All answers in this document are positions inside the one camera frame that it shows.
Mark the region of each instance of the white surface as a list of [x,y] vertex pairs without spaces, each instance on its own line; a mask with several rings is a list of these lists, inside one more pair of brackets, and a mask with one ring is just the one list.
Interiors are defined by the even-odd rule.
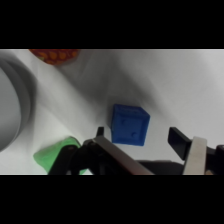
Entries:
[[0,67],[0,150],[15,139],[20,122],[19,99],[8,76]]
[[0,154],[0,174],[45,174],[32,155],[69,135],[80,142],[95,136],[113,103],[151,115],[144,147],[118,145],[134,159],[180,162],[167,143],[170,126],[211,147],[223,143],[224,50],[82,50],[60,67],[25,49],[0,50],[0,57],[36,80],[33,116]]

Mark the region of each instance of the blue block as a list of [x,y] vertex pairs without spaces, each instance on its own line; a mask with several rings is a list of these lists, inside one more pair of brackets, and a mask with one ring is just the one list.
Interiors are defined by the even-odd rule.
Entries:
[[112,142],[144,146],[150,115],[141,107],[115,104],[112,118]]

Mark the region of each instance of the green block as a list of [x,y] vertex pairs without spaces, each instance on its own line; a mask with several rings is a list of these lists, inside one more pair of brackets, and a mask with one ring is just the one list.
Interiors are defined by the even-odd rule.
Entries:
[[[55,145],[35,153],[33,158],[46,170],[47,173],[49,173],[61,149],[66,145],[75,145],[80,148],[79,142],[75,138],[69,137],[61,142],[56,143]],[[85,171],[86,170],[80,171],[80,175],[83,175]]]

